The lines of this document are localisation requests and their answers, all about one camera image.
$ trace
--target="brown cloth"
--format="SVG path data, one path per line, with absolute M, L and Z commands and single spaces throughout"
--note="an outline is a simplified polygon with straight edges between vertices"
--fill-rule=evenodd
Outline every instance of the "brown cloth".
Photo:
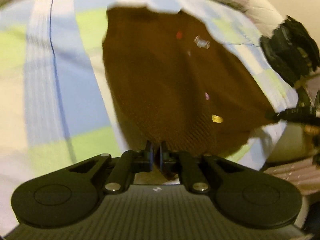
M 146 8 L 107 15 L 103 61 L 113 100 L 147 139 L 222 155 L 271 123 L 265 113 L 273 108 L 260 87 L 199 20 Z

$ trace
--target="yellow object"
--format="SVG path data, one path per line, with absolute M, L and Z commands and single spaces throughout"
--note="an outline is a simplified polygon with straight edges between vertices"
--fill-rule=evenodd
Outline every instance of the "yellow object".
M 223 118 L 221 116 L 217 116 L 217 115 L 213 114 L 212 115 L 212 121 L 221 123 L 221 122 L 223 122 Z

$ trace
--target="plaid fabric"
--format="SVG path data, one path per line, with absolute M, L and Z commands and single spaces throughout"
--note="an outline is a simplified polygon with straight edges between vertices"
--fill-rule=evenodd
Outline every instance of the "plaid fabric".
M 296 92 L 269 66 L 260 33 L 242 13 L 211 0 L 15 0 L 0 11 L 0 156 L 27 154 L 36 176 L 102 152 L 128 149 L 104 75 L 101 42 L 106 9 L 180 9 L 237 55 L 276 111 L 294 107 Z M 229 160 L 259 169 L 286 124 L 252 133 Z

